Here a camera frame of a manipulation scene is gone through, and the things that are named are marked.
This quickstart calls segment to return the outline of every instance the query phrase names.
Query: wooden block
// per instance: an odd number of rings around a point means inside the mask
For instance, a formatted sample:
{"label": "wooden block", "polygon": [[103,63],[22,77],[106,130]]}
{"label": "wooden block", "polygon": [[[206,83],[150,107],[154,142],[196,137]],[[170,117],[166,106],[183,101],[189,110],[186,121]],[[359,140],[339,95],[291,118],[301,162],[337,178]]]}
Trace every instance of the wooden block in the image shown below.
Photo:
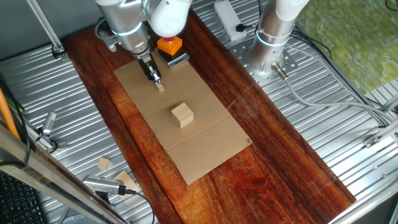
{"label": "wooden block", "polygon": [[182,103],[172,109],[172,117],[180,128],[183,128],[189,122],[193,121],[193,112],[185,103]]}
{"label": "wooden block", "polygon": [[[138,187],[136,185],[136,183],[134,183],[134,181],[130,178],[129,174],[127,174],[126,171],[122,171],[120,174],[118,174],[115,177],[116,180],[121,180],[123,181],[123,184],[130,188],[131,190],[138,190]],[[119,195],[121,198],[125,198],[127,197],[127,195]]]}
{"label": "wooden block", "polygon": [[107,170],[112,166],[111,161],[109,161],[109,159],[105,159],[105,158],[100,158],[98,161],[97,166],[101,169],[101,170]]}
{"label": "wooden block", "polygon": [[159,84],[159,85],[157,85],[156,87],[157,87],[157,89],[158,89],[160,92],[164,91],[164,87],[163,87],[162,84]]}

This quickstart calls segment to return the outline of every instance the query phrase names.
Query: wooden cube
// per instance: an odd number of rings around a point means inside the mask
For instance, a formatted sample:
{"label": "wooden cube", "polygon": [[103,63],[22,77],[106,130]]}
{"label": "wooden cube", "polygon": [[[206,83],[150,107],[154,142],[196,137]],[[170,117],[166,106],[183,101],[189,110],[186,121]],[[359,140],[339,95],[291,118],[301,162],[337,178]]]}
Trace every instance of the wooden cube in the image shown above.
{"label": "wooden cube", "polygon": [[[130,190],[138,190],[138,186],[136,183],[130,178],[129,174],[126,171],[122,171],[119,175],[115,177],[116,180],[123,181],[123,184],[130,188]],[[127,195],[119,195],[121,198],[127,197]]]}
{"label": "wooden cube", "polygon": [[182,103],[172,110],[172,117],[177,125],[183,128],[193,121],[193,112],[185,103]]}
{"label": "wooden cube", "polygon": [[97,166],[101,169],[101,170],[107,170],[112,166],[111,161],[109,161],[109,159],[105,159],[105,158],[100,158],[98,161]]}
{"label": "wooden cube", "polygon": [[162,84],[159,84],[159,85],[157,85],[156,87],[157,87],[157,89],[158,89],[160,92],[163,92],[163,91],[164,91],[164,87],[163,87]]}

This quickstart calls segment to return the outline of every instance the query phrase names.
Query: white connector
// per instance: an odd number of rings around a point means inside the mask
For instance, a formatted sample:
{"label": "white connector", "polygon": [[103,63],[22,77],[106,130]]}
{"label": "white connector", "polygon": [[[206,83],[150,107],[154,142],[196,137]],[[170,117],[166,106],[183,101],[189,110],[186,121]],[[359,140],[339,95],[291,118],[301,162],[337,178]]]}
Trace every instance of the white connector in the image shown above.
{"label": "white connector", "polygon": [[236,26],[239,25],[241,21],[239,20],[238,15],[235,13],[231,3],[228,0],[216,2],[214,4],[214,9],[220,18],[226,33],[232,41],[241,40],[246,37],[246,31],[236,32]]}

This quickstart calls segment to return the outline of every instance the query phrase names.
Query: metal plate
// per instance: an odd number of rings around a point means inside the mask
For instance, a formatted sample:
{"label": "metal plate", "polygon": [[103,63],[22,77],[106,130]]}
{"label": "metal plate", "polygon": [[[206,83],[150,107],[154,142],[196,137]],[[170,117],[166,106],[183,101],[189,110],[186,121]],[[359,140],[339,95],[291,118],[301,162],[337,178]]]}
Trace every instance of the metal plate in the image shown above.
{"label": "metal plate", "polygon": [[[228,49],[232,49],[232,53],[236,55],[233,47],[242,42],[229,40],[214,10],[214,2],[216,1],[197,0],[193,2],[192,8],[218,40]],[[259,18],[256,0],[230,2],[244,25],[256,26]],[[266,6],[268,1],[263,0],[262,3]],[[250,42],[247,41],[254,38],[254,28],[246,31],[248,35],[243,41],[248,47],[247,44]],[[355,92],[348,79],[339,76],[335,71],[332,72],[332,68],[307,44],[290,39],[286,51],[297,62],[297,70],[289,74],[289,79],[304,99],[322,103],[358,101],[357,97],[361,94]],[[386,89],[373,93],[374,98],[382,99],[382,103],[385,103],[392,95],[398,93],[398,82],[394,81],[394,84],[386,85]],[[260,86],[358,199],[352,207],[360,206],[370,195],[380,192],[386,184],[398,177],[398,145],[394,138],[385,138],[369,149],[364,145],[366,140],[380,131],[379,121],[368,111],[352,106],[307,107],[292,96],[280,79],[261,82]],[[397,189],[389,192],[387,196],[395,192]],[[380,200],[372,203],[369,209],[381,202]],[[366,212],[366,209],[361,210],[355,216],[360,217]]]}
{"label": "metal plate", "polygon": [[[254,70],[251,67],[247,65],[246,61],[246,54],[251,47],[253,40],[246,41],[242,44],[235,45],[229,49],[229,51],[241,62],[243,67],[248,71],[248,73],[253,77],[253,79],[260,85],[263,86],[266,83],[269,83],[277,78],[279,76],[275,73],[265,73],[265,72],[259,72],[258,70]],[[282,63],[281,67],[283,71],[285,71],[287,74],[292,73],[297,69],[297,63],[294,61],[294,59],[290,56],[290,54],[284,50],[284,62]]]}
{"label": "metal plate", "polygon": [[[1,62],[0,73],[36,128],[50,110],[58,113],[50,138],[68,147],[60,147],[53,156],[79,179],[88,174],[113,178],[125,170],[139,186],[69,59],[54,59],[49,45]],[[109,159],[111,168],[100,170],[100,157]],[[66,207],[42,193],[39,198],[49,223],[57,223]],[[152,210],[139,196],[109,199],[123,218],[151,223]]]}

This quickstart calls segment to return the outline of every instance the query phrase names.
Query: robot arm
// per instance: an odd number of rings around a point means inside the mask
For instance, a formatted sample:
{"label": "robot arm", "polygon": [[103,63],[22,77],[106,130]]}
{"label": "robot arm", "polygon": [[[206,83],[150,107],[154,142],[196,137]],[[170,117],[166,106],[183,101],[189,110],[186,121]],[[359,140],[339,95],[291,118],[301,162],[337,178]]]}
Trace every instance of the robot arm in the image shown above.
{"label": "robot arm", "polygon": [[142,22],[149,21],[161,37],[173,37],[185,26],[192,0],[96,0],[117,41],[138,60],[146,77],[160,85],[160,74],[150,53],[149,34]]}
{"label": "robot arm", "polygon": [[161,37],[174,37],[185,26],[191,0],[161,0],[150,18],[150,26]]}

